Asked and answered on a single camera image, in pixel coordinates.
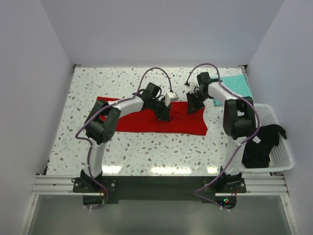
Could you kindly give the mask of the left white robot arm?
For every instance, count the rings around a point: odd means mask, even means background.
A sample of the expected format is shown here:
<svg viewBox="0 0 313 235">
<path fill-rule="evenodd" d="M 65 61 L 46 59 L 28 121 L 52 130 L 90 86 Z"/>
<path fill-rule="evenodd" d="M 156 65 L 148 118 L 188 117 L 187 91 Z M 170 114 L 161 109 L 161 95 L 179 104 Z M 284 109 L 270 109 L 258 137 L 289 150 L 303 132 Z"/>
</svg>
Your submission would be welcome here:
<svg viewBox="0 0 313 235">
<path fill-rule="evenodd" d="M 159 86 L 149 83 L 145 89 L 138 90 L 131 97 L 110 102 L 96 101 L 83 127 L 75 135 L 76 139 L 89 142 L 87 166 L 81 170 L 81 182 L 75 183 L 76 186 L 90 192 L 105 189 L 101 183 L 104 150 L 122 117 L 151 110 L 158 120 L 170 121 L 171 103 L 179 97 L 172 90 L 165 95 L 158 95 L 160 91 Z"/>
</svg>

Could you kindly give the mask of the red t shirt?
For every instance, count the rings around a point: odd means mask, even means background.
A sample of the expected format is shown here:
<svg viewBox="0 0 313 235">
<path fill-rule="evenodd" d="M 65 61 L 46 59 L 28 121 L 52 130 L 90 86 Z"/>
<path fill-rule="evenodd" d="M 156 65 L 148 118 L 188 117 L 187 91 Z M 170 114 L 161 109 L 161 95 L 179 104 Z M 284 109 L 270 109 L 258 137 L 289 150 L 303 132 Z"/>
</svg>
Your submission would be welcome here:
<svg viewBox="0 0 313 235">
<path fill-rule="evenodd" d="M 177 101 L 172 103 L 170 120 L 157 119 L 154 112 L 145 109 L 120 117 L 116 131 L 134 133 L 178 133 L 205 136 L 207 126 L 203 119 L 204 108 L 192 114 L 187 113 L 188 103 Z"/>
</svg>

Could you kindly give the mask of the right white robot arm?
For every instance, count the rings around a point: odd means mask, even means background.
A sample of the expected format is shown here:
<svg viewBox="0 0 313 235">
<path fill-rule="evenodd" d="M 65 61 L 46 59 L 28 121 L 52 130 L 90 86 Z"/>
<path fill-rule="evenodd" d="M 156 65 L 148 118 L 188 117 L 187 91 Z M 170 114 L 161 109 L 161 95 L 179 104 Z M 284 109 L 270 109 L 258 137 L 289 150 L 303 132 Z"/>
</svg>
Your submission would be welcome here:
<svg viewBox="0 0 313 235">
<path fill-rule="evenodd" d="M 230 192 L 241 179 L 241 165 L 246 143 L 260 129 L 260 118 L 250 96 L 243 97 L 224 85 L 221 78 L 211 78 L 208 72 L 197 75 L 196 83 L 185 82 L 188 109 L 192 114 L 204 107 L 208 99 L 218 100 L 224 108 L 223 129 L 228 136 L 226 157 L 219 175 L 201 188 L 218 185 L 223 192 Z"/>
</svg>

